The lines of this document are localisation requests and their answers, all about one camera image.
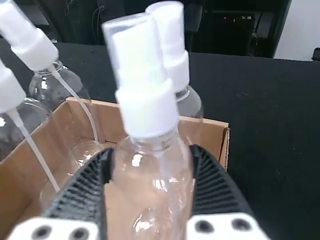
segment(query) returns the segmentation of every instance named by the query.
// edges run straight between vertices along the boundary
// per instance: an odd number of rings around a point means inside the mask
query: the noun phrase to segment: transparent bottle
[[[32,133],[38,126],[44,123],[51,115],[39,101],[25,98],[24,102],[17,107],[25,128]],[[0,149],[1,161],[4,160],[23,140],[20,129],[15,125],[7,113],[0,114]]]
[[[107,21],[102,29],[128,135],[112,159],[112,180],[126,199],[120,239],[182,240],[191,213],[193,169],[177,130],[176,96],[157,26],[150,14],[139,13]]]
[[[180,116],[193,118],[190,121],[180,121],[178,127],[179,133],[186,144],[200,145],[204,119],[204,108],[201,98],[189,85],[182,91],[176,92],[175,97]]]
[[[145,11],[154,17],[163,55],[163,65],[173,81],[173,90],[179,114],[190,117],[179,124],[183,140],[201,144],[204,109],[197,92],[189,86],[189,53],[185,48],[184,5],[180,1],[159,1],[149,5]]]
[[[35,72],[29,87],[30,95],[51,111],[68,97],[72,96],[77,101],[78,105],[73,104],[72,107],[72,117],[78,131],[71,134],[75,139],[74,155],[82,165],[99,152],[104,143],[87,90],[80,78],[58,60],[56,46],[29,21],[14,1],[0,2],[0,8],[0,34],[17,57]]]
[[[0,60],[0,164],[45,208],[79,166],[51,111]]]
[[[71,108],[72,115],[74,116],[73,124],[75,124],[76,128],[79,130],[79,132],[77,132],[78,136],[73,138],[76,139],[76,141],[74,142],[72,151],[79,165],[82,166],[91,158],[91,156],[103,149],[102,144],[99,144],[103,143],[101,128],[96,117],[95,108],[80,77],[64,66],[59,59],[54,61],[52,64],[56,72],[60,74],[66,84],[68,84],[68,86],[80,97],[81,101],[84,102],[94,122],[98,142],[95,141],[93,133],[91,133],[90,137],[87,134],[88,131],[92,132],[93,130],[88,128],[92,127],[90,121],[81,120],[83,117],[88,117],[84,113],[84,110],[77,108],[77,111],[72,111]],[[68,97],[72,97],[70,91],[67,90],[55,76],[53,76],[49,69],[34,72],[34,76],[32,77],[29,85],[29,94],[32,98],[39,100],[52,111],[65,102]]]
[[[163,159],[170,172],[169,183],[158,164]],[[116,146],[112,180],[128,200],[121,219],[131,226],[130,231],[125,229],[129,234],[125,238],[168,240],[174,235],[176,240],[183,239],[193,194],[190,160],[189,148],[177,130],[149,139],[129,136]]]

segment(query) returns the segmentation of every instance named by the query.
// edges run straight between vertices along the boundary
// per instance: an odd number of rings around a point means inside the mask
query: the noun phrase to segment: plastic tube
[[[89,111],[89,109],[87,108],[87,106],[83,103],[83,101],[81,100],[81,98],[77,95],[77,93],[66,83],[66,81],[61,77],[60,73],[58,73],[58,71],[56,70],[54,65],[51,65],[50,67],[48,67],[48,70],[51,72],[51,74],[62,84],[62,86],[64,86],[64,88],[78,101],[78,103],[80,104],[80,106],[82,107],[82,109],[84,110],[85,114],[88,116],[89,118],[89,122],[93,131],[93,138],[94,138],[94,142],[96,144],[99,143],[98,141],[98,133],[97,133],[97,129],[96,129],[96,125],[95,125],[95,121]]]
[[[167,161],[164,153],[161,151],[159,154],[156,154],[158,159],[158,164],[160,168],[160,173],[163,176],[164,184],[166,186],[167,192],[168,192],[168,206],[172,211],[172,232],[171,232],[171,240],[175,240],[175,229],[177,229],[177,205],[175,204],[175,196],[173,195],[173,189],[170,185],[170,178],[171,178],[171,172],[169,171],[169,168],[167,166]]]
[[[18,111],[16,108],[9,110],[7,112],[8,116],[12,119],[12,121],[14,122],[14,124],[21,130],[24,138],[26,139],[26,141],[28,142],[28,144],[30,145],[32,151],[34,152],[36,158],[38,159],[39,163],[41,164],[45,174],[48,176],[49,181],[51,182],[54,190],[56,192],[60,191],[60,187],[57,184],[57,181],[55,180],[54,175],[52,174],[52,172],[50,171],[50,168],[48,167],[44,157],[42,156],[42,154],[40,153],[35,141],[32,139],[32,137],[30,136],[28,130],[26,129]]]

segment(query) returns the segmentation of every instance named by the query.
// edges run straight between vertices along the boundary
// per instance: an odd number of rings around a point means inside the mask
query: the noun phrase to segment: spray bottle
[[[26,140],[38,160],[38,163],[41,165],[46,180],[43,179],[43,181],[40,182],[32,182],[33,172],[24,172],[23,166],[20,165],[16,166],[16,170],[23,172],[21,174],[22,180],[27,182],[27,189],[32,191],[31,195],[35,195],[34,191],[41,191],[41,193],[38,192],[40,195],[38,195],[36,200],[40,201],[41,205],[45,207],[56,192],[60,190],[60,187],[67,180],[68,175],[72,175],[77,170],[76,161],[72,155],[67,154],[68,151],[59,148],[59,145],[55,145],[53,140],[50,141],[51,148],[58,153],[66,154],[65,157],[68,158],[70,163],[63,165],[64,169],[60,172],[56,172],[56,177],[54,177],[51,169],[47,165],[43,153],[41,153],[36,142],[32,138],[31,132],[41,124],[51,121],[50,127],[56,128],[56,140],[63,142],[63,138],[58,135],[59,129],[56,127],[56,124],[50,115],[50,111],[45,106],[37,100],[26,98],[26,93],[20,86],[15,75],[1,60],[0,103],[1,163],[6,161],[7,156],[9,156],[23,140]],[[50,137],[51,136],[46,135],[43,136],[42,139],[45,141],[50,139]]]
[[[74,138],[78,139],[74,143],[74,154],[83,164],[88,156],[101,150],[103,138],[94,107],[81,79],[62,64],[55,45],[29,21],[13,0],[0,3],[0,34],[9,42],[11,50],[34,72],[29,86],[31,97],[51,111],[71,96],[80,104],[91,126],[93,138]],[[79,132],[87,129],[87,121],[75,117],[75,124],[79,126]]]
[[[184,5],[179,1],[160,1],[145,10],[157,23],[163,64],[173,81],[176,103],[181,116],[194,118],[192,124],[181,122],[179,133],[186,143],[201,144],[203,105],[189,85],[189,53],[185,49]]]
[[[121,221],[123,239],[183,239],[193,171],[177,130],[179,113],[156,23],[150,14],[139,13],[107,21],[102,30],[128,134],[115,148],[112,173],[129,202]]]

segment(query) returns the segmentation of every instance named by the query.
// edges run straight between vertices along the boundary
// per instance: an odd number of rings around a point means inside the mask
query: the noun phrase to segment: black table
[[[92,99],[115,102],[102,46],[58,44],[60,59]],[[0,41],[0,58],[25,90],[32,73]],[[228,172],[272,240],[319,239],[320,64],[190,54],[204,116],[230,123]]]

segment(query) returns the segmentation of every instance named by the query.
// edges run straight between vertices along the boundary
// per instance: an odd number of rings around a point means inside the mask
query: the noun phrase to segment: bottle cap
[[[125,132],[135,138],[168,133],[179,122],[172,80],[163,65],[157,26],[148,13],[107,21],[102,26],[118,90]]]
[[[158,85],[167,79],[157,25],[148,13],[102,24],[118,88]]]
[[[26,97],[14,73],[0,59],[0,114],[15,109]]]
[[[145,11],[152,14],[157,23],[164,67],[173,81],[174,92],[180,92],[190,82],[184,5],[179,1],[160,1],[151,4]]]
[[[179,113],[172,80],[168,78],[157,88],[132,91],[119,88],[119,103],[124,131],[134,138],[148,139],[169,133],[178,126]]]
[[[0,2],[0,34],[33,71],[48,68],[59,56],[56,46],[29,21],[13,0]]]

